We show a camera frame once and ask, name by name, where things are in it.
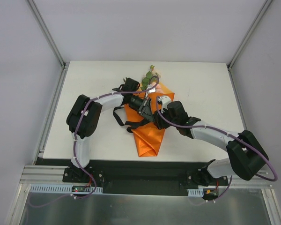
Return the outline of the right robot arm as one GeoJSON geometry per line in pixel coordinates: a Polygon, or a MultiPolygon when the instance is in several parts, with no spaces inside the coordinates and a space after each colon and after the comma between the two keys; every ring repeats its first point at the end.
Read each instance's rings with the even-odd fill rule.
{"type": "Polygon", "coordinates": [[[269,162],[268,155],[251,131],[230,132],[213,127],[199,118],[188,116],[180,101],[171,101],[166,96],[157,98],[161,109],[154,113],[159,129],[172,126],[191,139],[205,141],[227,152],[228,158],[212,159],[192,175],[193,182],[208,186],[220,177],[237,175],[251,180],[269,162]]]}

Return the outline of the black ribbon with gold text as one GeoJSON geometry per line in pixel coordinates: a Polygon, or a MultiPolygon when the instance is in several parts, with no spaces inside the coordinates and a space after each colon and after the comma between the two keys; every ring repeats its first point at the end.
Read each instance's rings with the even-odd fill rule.
{"type": "Polygon", "coordinates": [[[151,121],[149,121],[149,120],[147,120],[147,119],[145,119],[145,118],[143,118],[143,117],[141,117],[140,119],[132,119],[132,120],[129,120],[129,119],[128,119],[128,115],[126,115],[126,116],[127,116],[127,119],[126,119],[126,121],[123,121],[123,120],[121,119],[121,117],[119,116],[119,114],[117,113],[117,111],[119,111],[119,110],[124,110],[124,109],[125,109],[125,108],[124,108],[123,106],[114,107],[114,108],[113,108],[113,111],[112,111],[112,115],[113,115],[114,119],[116,120],[116,122],[117,122],[121,127],[126,127],[126,131],[127,131],[128,133],[133,133],[133,132],[136,131],[138,128],[144,128],[144,127],[146,127],[146,126],[149,127],[149,125],[151,126],[152,129],[158,131],[157,126],[156,126],[153,122],[151,122],[151,121]]]}

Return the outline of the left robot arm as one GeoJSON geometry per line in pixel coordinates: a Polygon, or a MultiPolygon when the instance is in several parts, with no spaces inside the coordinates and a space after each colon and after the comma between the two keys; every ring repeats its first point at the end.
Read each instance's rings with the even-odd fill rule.
{"type": "Polygon", "coordinates": [[[106,110],[122,109],[128,105],[142,117],[140,122],[126,121],[125,123],[114,115],[120,126],[126,126],[129,133],[138,127],[154,122],[154,116],[151,109],[151,98],[148,96],[156,85],[149,89],[139,91],[140,83],[134,79],[127,78],[125,83],[112,89],[108,94],[104,94],[93,99],[85,95],[80,95],[73,105],[66,124],[73,137],[73,158],[69,169],[73,176],[79,182],[86,182],[89,179],[89,137],[94,133],[98,125],[100,114],[106,110]]]}

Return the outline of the orange wrapping paper sheet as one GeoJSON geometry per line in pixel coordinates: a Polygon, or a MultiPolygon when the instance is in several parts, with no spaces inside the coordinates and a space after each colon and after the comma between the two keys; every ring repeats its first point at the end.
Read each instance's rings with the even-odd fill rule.
{"type": "MultiPolygon", "coordinates": [[[[157,108],[160,106],[156,106],[156,97],[167,95],[172,100],[174,99],[175,93],[168,89],[163,83],[160,83],[164,93],[151,93],[148,97],[151,98],[151,110],[154,113],[157,108]]],[[[133,132],[134,140],[136,144],[136,149],[139,157],[156,157],[160,150],[163,136],[165,133],[165,129],[161,129],[158,131],[149,127],[140,127],[136,131],[133,132]]]]}

